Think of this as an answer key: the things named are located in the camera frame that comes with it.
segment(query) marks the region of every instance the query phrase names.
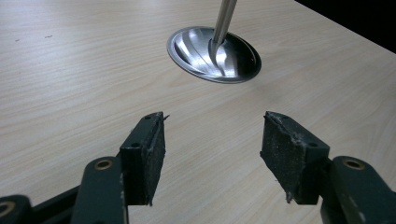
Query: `round metal disc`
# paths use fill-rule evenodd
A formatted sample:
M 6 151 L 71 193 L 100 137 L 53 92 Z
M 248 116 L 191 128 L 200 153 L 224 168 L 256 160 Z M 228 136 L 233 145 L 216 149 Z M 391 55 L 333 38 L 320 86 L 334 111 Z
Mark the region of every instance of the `round metal disc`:
M 214 29 L 188 27 L 168 40 L 168 53 L 185 71 L 220 83 L 239 83 L 255 77 L 262 68 L 257 51 L 242 38 L 228 33 L 213 47 Z

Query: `light wood surface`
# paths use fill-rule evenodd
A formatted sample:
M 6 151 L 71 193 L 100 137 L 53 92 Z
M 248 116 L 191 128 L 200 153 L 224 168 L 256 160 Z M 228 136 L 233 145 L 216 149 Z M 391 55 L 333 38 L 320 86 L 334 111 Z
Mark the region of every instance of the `light wood surface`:
M 220 1 L 0 1 L 0 192 L 33 204 L 114 156 L 163 111 L 152 207 L 131 223 L 321 223 L 287 204 L 259 157 L 266 110 L 371 163 L 396 190 L 396 55 L 291 0 L 239 1 L 230 32 L 262 57 L 243 84 L 201 80 L 168 57 L 178 29 L 214 26 Z

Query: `metal handle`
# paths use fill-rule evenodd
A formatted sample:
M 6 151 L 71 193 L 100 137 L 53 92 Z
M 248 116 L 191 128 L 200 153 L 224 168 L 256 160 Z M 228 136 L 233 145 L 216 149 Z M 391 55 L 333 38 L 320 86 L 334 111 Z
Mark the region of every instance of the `metal handle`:
M 218 21 L 215 27 L 212 41 L 216 44 L 222 44 L 224 37 L 228 33 L 231 18 L 233 17 L 233 10 L 236 6 L 236 0 L 223 0 L 218 16 Z

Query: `wooden table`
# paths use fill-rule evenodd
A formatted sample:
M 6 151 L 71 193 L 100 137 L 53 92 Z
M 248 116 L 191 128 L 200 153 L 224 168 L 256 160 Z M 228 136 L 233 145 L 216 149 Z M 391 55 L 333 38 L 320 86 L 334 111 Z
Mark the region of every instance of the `wooden table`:
M 0 2 L 0 189 L 33 205 L 114 156 L 163 111 L 167 153 L 154 205 L 131 223 L 320 223 L 287 204 L 259 157 L 263 115 L 286 114 L 371 163 L 396 190 L 396 55 L 291 0 L 239 1 L 230 32 L 262 57 L 236 85 L 201 80 L 166 51 L 178 29 L 214 26 L 220 1 Z

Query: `table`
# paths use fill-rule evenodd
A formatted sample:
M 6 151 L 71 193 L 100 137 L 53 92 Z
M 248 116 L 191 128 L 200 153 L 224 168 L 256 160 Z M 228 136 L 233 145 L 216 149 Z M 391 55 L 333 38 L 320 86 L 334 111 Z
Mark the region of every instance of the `table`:
M 163 111 L 167 153 L 153 206 L 131 223 L 320 223 L 287 204 L 259 156 L 265 111 L 369 162 L 396 190 L 396 55 L 290 0 L 239 1 L 230 32 L 262 57 L 248 82 L 212 83 L 168 57 L 178 29 L 214 26 L 220 1 L 0 2 L 0 189 L 33 205 L 114 156 Z

